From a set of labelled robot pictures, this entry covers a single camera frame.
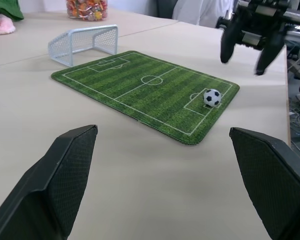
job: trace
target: candy jar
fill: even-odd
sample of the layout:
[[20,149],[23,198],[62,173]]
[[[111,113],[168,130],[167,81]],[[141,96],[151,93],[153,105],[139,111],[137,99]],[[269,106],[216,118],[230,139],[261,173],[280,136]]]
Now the candy jar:
[[108,0],[66,0],[69,18],[102,21],[108,16]]

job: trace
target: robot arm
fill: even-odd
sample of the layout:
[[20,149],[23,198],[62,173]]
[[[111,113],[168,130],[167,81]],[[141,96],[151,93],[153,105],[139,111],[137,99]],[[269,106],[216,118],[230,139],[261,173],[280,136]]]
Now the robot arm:
[[290,8],[290,0],[239,0],[230,20],[221,17],[216,28],[224,29],[221,38],[220,60],[226,64],[236,44],[261,51],[255,74],[263,75],[278,56],[285,39],[300,42],[300,11]]

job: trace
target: green cloth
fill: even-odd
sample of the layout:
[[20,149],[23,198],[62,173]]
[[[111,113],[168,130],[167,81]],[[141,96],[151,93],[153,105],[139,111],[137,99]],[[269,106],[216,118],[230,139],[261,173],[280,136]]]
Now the green cloth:
[[18,0],[0,0],[0,14],[11,18],[13,21],[24,19]]
[[[136,51],[67,68],[51,77],[188,145],[203,140],[239,90],[232,82]],[[217,107],[204,104],[209,89],[222,94]]]

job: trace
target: soccer ball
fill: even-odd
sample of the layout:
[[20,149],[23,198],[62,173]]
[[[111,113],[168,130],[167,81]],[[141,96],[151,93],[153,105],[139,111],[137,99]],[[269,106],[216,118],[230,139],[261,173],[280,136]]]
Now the soccer ball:
[[203,102],[210,107],[216,107],[221,102],[221,93],[218,90],[209,89],[203,94]]

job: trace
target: white goal net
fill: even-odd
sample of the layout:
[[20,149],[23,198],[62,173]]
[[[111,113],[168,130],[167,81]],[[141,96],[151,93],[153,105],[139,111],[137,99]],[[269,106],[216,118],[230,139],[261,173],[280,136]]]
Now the white goal net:
[[78,28],[69,30],[48,44],[51,59],[73,67],[73,55],[95,49],[111,55],[118,50],[118,27],[116,25]]

